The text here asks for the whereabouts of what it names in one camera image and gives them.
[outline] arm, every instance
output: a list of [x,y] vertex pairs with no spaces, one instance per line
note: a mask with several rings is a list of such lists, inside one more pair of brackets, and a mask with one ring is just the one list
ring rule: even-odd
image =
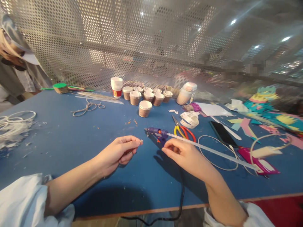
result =
[[119,163],[126,165],[141,144],[134,136],[116,138],[93,159],[49,181],[44,216],[58,214],[93,184],[115,171]]
[[247,214],[235,199],[221,174],[193,146],[177,139],[166,142],[162,151],[184,170],[205,182],[214,218],[227,226],[243,226]]

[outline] green lid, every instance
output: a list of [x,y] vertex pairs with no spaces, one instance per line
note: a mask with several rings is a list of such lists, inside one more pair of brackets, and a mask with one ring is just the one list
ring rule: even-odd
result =
[[66,87],[67,85],[64,84],[64,83],[60,83],[60,84],[54,84],[53,87],[55,88],[63,88],[63,87]]

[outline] white shirt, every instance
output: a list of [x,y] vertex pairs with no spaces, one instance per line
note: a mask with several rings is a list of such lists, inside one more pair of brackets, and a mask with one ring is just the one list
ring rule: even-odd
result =
[[[56,217],[44,217],[47,186],[50,175],[41,173],[21,177],[0,191],[0,227],[70,227],[75,215],[72,204]],[[255,204],[240,202],[249,218],[244,227],[274,227],[264,212]],[[223,227],[212,216],[210,208],[205,208],[203,226]]]

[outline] white plastic bottle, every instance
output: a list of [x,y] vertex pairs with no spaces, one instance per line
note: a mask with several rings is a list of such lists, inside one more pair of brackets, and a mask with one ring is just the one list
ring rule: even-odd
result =
[[185,105],[188,100],[194,95],[195,91],[197,90],[197,85],[191,82],[187,82],[181,88],[180,93],[177,98],[177,103],[179,105]]

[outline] white ribbon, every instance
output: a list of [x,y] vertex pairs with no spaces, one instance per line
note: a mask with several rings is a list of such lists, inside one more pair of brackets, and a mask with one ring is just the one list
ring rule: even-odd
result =
[[181,125],[184,127],[193,129],[199,124],[197,113],[194,111],[184,112],[180,114],[182,120],[180,121]]

